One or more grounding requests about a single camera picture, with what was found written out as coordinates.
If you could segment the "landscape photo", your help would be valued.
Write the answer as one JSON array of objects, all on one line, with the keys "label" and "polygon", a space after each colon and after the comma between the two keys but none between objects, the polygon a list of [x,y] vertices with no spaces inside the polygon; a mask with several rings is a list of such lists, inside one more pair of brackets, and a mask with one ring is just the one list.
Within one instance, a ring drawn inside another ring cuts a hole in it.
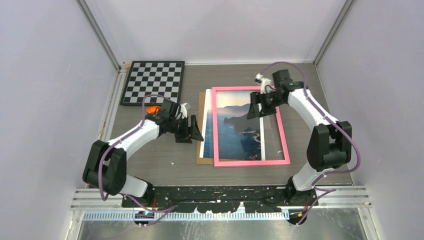
[{"label": "landscape photo", "polygon": [[198,161],[214,161],[214,128],[217,127],[218,156],[221,161],[265,161],[262,142],[264,121],[247,119],[250,93],[256,87],[218,87],[202,94],[201,134]]}]

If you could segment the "pink photo frame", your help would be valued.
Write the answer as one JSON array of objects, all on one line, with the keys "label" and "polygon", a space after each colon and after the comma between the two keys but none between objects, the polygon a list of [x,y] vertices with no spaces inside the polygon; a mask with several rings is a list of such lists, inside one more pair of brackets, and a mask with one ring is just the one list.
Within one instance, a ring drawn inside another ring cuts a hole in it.
[{"label": "pink photo frame", "polygon": [[264,143],[266,159],[264,161],[221,161],[219,157],[219,139],[218,139],[218,128],[213,129],[213,143],[214,153],[213,160],[214,166],[218,168],[223,167],[253,167],[253,166],[271,166],[271,165],[289,165],[291,163],[289,150],[287,146],[284,126],[280,109],[276,107],[276,113],[263,117],[256,117],[263,120],[264,135],[261,141]]}]

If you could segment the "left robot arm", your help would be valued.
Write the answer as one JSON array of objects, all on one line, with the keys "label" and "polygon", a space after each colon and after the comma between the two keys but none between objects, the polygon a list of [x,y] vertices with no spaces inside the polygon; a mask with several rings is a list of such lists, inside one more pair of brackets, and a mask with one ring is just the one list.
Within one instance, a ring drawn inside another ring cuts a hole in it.
[{"label": "left robot arm", "polygon": [[131,195],[141,207],[153,202],[152,185],[140,178],[127,174],[127,161],[141,147],[170,133],[176,143],[191,143],[204,140],[195,115],[188,116],[188,103],[179,104],[168,98],[159,109],[143,113],[141,121],[123,135],[109,140],[95,141],[90,149],[82,174],[82,180],[108,196]]}]

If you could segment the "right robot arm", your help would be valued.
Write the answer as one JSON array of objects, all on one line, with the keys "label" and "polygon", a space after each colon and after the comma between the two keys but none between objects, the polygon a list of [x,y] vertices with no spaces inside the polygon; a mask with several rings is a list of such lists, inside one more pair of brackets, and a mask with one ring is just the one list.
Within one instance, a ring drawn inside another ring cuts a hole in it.
[{"label": "right robot arm", "polygon": [[260,90],[250,94],[247,119],[276,114],[281,105],[292,107],[311,130],[306,150],[306,164],[290,177],[283,190],[286,203],[299,205],[314,192],[313,188],[325,174],[351,161],[352,126],[331,116],[313,97],[303,81],[293,81],[288,70],[278,70],[272,79],[259,73],[255,82]]}]

